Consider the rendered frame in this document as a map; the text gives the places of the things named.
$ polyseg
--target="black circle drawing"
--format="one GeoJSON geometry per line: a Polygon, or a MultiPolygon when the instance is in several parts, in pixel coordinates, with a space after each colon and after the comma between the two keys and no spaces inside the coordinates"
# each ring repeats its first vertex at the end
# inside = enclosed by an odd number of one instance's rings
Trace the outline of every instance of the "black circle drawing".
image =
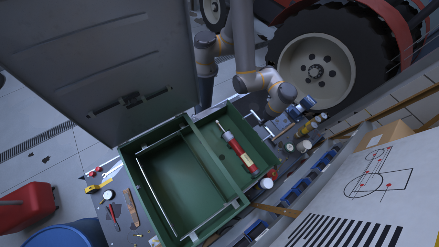
{"type": "Polygon", "coordinates": [[[371,160],[374,160],[374,159],[378,159],[378,157],[380,157],[381,155],[383,155],[383,153],[384,153],[384,149],[378,149],[378,150],[375,150],[375,151],[371,152],[370,154],[368,154],[368,155],[365,157],[365,159],[366,159],[367,161],[371,161],[371,160]]]}
{"type": "Polygon", "coordinates": [[[346,197],[349,197],[349,198],[360,198],[360,197],[365,197],[365,196],[370,195],[370,194],[372,194],[373,192],[377,191],[378,188],[383,184],[383,180],[384,180],[383,177],[382,177],[380,174],[378,174],[378,173],[367,173],[367,174],[363,174],[363,175],[361,175],[361,176],[358,176],[358,177],[352,179],[352,181],[350,181],[350,182],[346,185],[345,189],[343,190],[343,193],[344,193],[344,195],[345,195],[346,197]],[[358,188],[359,186],[361,187],[360,184],[365,184],[365,183],[367,184],[368,182],[370,182],[370,183],[369,183],[369,187],[371,186],[371,183],[372,183],[372,188],[373,188],[373,189],[371,189],[371,190],[366,190],[366,191],[355,191],[356,188],[358,188]]]}

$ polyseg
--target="white wheel rim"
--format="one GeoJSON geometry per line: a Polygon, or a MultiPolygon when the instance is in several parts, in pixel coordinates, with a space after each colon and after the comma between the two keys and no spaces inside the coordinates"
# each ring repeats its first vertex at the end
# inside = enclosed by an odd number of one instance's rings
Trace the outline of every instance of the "white wheel rim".
{"type": "Polygon", "coordinates": [[[218,0],[203,0],[203,10],[204,10],[204,15],[206,16],[207,20],[211,24],[216,24],[220,20],[220,16],[221,16],[220,1],[218,1],[218,0]],[[216,3],[218,5],[217,12],[213,12],[213,10],[214,10],[213,3],[216,3]]]}
{"type": "Polygon", "coordinates": [[[288,43],[279,57],[277,70],[286,82],[296,87],[297,103],[308,94],[317,101],[313,110],[327,109],[343,101],[352,90],[356,76],[355,61],[348,47],[331,35],[316,32],[301,35],[288,43]],[[310,54],[315,55],[313,60],[309,59],[310,54]],[[330,56],[331,60],[325,62],[325,56],[330,56]],[[315,75],[315,68],[312,68],[315,64],[323,67],[323,73],[318,78],[311,78],[308,70],[315,75]],[[330,71],[335,71],[335,76],[331,77],[330,71]]]}

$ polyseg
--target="diagram on poster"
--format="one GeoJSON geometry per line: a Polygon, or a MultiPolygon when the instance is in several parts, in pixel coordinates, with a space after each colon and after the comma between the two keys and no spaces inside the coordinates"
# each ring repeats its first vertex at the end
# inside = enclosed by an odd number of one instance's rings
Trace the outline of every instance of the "diagram on poster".
{"type": "Polygon", "coordinates": [[[386,169],[385,161],[392,147],[377,149],[366,155],[364,164],[358,164],[364,169],[344,189],[346,197],[353,200],[378,192],[383,193],[381,202],[386,193],[407,188],[413,168],[395,171],[386,169]]]}

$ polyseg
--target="toolbox lid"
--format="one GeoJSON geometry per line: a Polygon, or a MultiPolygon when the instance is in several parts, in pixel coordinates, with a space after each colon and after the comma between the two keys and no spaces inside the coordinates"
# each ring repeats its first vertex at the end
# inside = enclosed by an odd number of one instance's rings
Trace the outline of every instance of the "toolbox lid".
{"type": "Polygon", "coordinates": [[[0,66],[113,148],[199,103],[188,12],[185,0],[0,1],[0,66]]]}

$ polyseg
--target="red plastic container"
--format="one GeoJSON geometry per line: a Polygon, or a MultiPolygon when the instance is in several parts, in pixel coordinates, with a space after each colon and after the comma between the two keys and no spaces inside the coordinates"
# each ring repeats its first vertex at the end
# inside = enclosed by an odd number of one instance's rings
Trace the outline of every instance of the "red plastic container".
{"type": "Polygon", "coordinates": [[[0,236],[17,233],[55,211],[52,186],[31,182],[0,200],[22,200],[22,205],[0,206],[0,236]]]}

